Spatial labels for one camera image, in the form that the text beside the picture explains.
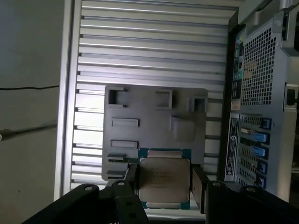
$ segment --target sticker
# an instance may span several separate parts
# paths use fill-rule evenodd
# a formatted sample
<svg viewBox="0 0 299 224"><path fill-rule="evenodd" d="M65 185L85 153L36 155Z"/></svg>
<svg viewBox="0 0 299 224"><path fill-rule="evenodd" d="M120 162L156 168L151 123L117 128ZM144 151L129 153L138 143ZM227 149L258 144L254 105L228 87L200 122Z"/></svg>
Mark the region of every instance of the sticker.
<svg viewBox="0 0 299 224"><path fill-rule="evenodd" d="M230 110L238 111L240 109L240 106L241 106L241 101L240 100L233 100L230 103Z"/></svg>
<svg viewBox="0 0 299 224"><path fill-rule="evenodd" d="M234 175L235 171L235 155L237 152L237 138L238 138L238 118L230 119L229 139L228 139L228 154L226 160L226 175Z"/></svg>

